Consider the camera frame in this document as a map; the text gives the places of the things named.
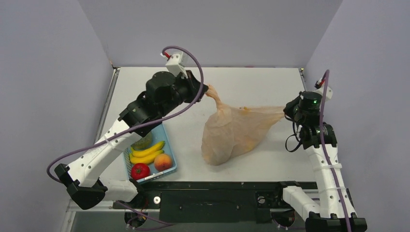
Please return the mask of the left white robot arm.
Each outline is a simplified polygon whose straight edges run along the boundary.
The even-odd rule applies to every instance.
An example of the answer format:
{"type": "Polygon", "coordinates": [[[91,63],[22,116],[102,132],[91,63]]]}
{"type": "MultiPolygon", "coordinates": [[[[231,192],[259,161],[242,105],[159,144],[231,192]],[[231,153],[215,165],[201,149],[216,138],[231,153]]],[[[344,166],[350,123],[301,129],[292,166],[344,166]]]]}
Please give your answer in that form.
{"type": "Polygon", "coordinates": [[[175,108],[199,102],[208,91],[203,80],[198,81],[191,71],[172,74],[155,73],[146,88],[119,114],[112,127],[69,164],[59,164],[54,172],[66,187],[70,198],[83,210],[101,201],[122,201],[133,208],[144,202],[144,194],[135,180],[102,178],[105,169],[134,142],[148,135],[164,120],[170,119],[175,108]]]}

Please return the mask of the fake peach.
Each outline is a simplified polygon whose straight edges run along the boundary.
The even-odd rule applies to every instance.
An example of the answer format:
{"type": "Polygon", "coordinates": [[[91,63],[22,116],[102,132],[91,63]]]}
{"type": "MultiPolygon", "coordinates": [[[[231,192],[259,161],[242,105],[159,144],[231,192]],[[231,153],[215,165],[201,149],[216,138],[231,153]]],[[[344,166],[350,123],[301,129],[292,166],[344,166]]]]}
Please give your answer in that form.
{"type": "Polygon", "coordinates": [[[154,167],[157,171],[162,172],[173,166],[173,159],[168,154],[162,153],[154,159],[154,167]]]}

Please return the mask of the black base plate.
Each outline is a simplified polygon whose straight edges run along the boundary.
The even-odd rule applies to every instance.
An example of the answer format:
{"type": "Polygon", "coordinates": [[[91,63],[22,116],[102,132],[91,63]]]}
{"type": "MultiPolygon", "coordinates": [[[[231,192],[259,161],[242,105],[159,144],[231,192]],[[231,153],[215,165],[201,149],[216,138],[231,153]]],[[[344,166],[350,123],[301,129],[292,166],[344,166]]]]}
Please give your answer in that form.
{"type": "Polygon", "coordinates": [[[290,205],[282,200],[282,182],[162,182],[140,186],[134,209],[144,207],[168,223],[269,223],[290,205]]]}

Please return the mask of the blue plastic basket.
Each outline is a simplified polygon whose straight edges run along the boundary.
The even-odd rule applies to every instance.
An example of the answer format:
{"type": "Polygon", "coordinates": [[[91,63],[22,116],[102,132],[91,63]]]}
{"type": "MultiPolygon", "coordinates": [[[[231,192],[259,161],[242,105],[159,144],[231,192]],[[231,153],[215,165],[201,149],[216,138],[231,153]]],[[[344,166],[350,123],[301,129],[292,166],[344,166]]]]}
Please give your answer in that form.
{"type": "Polygon", "coordinates": [[[127,177],[140,184],[171,174],[177,169],[177,162],[163,125],[157,126],[147,137],[124,150],[122,156],[127,177]]]}

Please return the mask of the yellow fake banana bunch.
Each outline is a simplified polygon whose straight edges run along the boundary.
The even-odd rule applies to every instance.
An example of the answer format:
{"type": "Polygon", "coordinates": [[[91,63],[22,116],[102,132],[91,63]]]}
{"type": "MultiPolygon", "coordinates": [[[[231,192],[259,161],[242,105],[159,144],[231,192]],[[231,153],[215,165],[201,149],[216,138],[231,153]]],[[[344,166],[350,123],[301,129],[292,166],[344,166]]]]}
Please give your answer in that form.
{"type": "Polygon", "coordinates": [[[129,155],[130,162],[132,164],[144,163],[146,165],[149,165],[154,161],[157,155],[164,153],[164,146],[165,141],[160,141],[145,150],[134,150],[131,148],[131,153],[129,155]]]}

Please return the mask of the red fake tomato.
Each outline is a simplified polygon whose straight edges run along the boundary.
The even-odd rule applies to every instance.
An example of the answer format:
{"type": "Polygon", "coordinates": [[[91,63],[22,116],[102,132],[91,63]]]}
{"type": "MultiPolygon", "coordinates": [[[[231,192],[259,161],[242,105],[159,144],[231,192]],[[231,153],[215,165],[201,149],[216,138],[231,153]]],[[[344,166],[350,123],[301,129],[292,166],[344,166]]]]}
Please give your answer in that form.
{"type": "Polygon", "coordinates": [[[136,163],[131,168],[130,176],[134,180],[139,180],[148,177],[150,173],[151,171],[148,165],[144,163],[136,163]]]}

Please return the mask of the green fake melon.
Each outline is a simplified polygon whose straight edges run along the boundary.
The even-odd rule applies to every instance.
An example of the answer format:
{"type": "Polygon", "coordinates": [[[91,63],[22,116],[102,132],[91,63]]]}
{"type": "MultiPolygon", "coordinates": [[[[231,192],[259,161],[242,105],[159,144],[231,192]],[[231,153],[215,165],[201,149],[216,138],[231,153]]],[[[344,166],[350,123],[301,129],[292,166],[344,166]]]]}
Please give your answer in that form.
{"type": "Polygon", "coordinates": [[[151,146],[152,141],[153,141],[153,134],[150,131],[145,137],[133,143],[131,145],[131,148],[134,150],[145,150],[151,146]]]}

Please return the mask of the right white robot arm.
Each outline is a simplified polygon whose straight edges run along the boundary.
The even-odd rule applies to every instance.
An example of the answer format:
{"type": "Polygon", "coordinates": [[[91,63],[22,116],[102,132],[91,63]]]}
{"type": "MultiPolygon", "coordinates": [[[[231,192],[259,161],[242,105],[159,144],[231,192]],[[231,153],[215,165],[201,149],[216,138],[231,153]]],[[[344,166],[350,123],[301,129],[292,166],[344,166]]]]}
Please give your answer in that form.
{"type": "Polygon", "coordinates": [[[322,95],[303,91],[285,105],[285,118],[293,124],[293,136],[312,165],[318,202],[298,184],[283,184],[273,192],[278,206],[289,204],[305,222],[307,232],[365,232],[367,222],[358,217],[345,187],[339,163],[337,139],[331,125],[323,121],[322,95]]]}

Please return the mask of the beige plastic bag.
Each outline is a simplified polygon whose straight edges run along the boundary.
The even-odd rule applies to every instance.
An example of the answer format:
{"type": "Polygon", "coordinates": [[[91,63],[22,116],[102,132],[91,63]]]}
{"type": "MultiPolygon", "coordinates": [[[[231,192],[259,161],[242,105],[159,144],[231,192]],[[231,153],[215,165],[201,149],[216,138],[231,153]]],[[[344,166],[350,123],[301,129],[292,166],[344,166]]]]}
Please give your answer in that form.
{"type": "Polygon", "coordinates": [[[222,102],[211,85],[205,94],[216,104],[202,136],[201,155],[208,165],[218,166],[252,151],[284,118],[284,106],[232,107],[222,102]]]}

